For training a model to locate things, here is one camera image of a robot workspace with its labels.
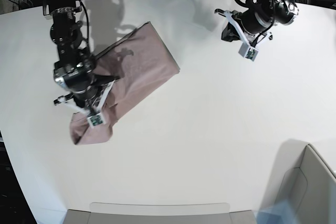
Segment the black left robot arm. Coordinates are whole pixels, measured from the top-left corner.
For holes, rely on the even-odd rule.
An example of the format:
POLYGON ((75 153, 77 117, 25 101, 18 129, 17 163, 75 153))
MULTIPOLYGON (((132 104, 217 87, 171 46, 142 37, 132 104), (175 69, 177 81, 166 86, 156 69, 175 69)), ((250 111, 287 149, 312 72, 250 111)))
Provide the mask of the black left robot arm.
POLYGON ((245 36, 251 46, 256 46, 277 25, 290 25, 298 16, 295 0, 234 0, 246 8, 244 12, 229 12, 232 18, 222 31, 221 40, 232 42, 245 36))

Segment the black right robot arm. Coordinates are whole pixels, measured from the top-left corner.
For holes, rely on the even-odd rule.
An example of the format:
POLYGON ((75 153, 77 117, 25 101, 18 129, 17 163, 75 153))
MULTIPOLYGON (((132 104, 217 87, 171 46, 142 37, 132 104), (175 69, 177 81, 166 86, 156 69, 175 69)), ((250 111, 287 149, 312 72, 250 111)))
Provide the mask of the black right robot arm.
POLYGON ((94 73, 97 57, 91 52, 89 38, 83 37, 83 22, 76 14, 85 12, 81 0, 43 0, 43 15, 51 17, 50 38, 57 46, 59 60, 54 64, 54 81, 67 95, 54 101, 55 105, 69 104, 88 118, 99 116, 115 76, 94 73))

